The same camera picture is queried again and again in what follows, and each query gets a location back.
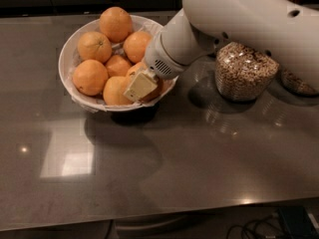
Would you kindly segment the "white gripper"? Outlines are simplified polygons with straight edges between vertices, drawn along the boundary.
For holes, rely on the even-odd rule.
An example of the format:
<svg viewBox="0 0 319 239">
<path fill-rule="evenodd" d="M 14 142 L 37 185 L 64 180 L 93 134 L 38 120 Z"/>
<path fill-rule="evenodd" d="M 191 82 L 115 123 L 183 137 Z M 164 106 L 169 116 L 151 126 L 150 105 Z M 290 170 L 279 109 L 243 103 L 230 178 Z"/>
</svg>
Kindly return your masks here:
<svg viewBox="0 0 319 239">
<path fill-rule="evenodd" d="M 149 70 L 139 68 L 129 77 L 124 96 L 132 102 L 147 102 L 159 92 L 159 79 L 172 80 L 188 69 L 188 66 L 174 61 L 166 52 L 161 32 L 149 42 L 144 61 Z"/>
</svg>

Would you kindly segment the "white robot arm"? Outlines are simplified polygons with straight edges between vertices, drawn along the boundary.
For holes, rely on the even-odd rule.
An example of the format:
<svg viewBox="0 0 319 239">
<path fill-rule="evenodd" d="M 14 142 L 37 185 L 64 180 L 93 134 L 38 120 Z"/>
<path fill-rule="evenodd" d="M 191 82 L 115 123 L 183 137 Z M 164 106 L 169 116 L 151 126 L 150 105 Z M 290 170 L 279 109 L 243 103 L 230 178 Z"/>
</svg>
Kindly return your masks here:
<svg viewBox="0 0 319 239">
<path fill-rule="evenodd" d="M 144 63 L 124 91 L 136 102 L 217 47 L 236 42 L 268 52 L 280 66 L 319 88 L 319 12 L 287 0 L 182 0 L 152 38 Z"/>
</svg>

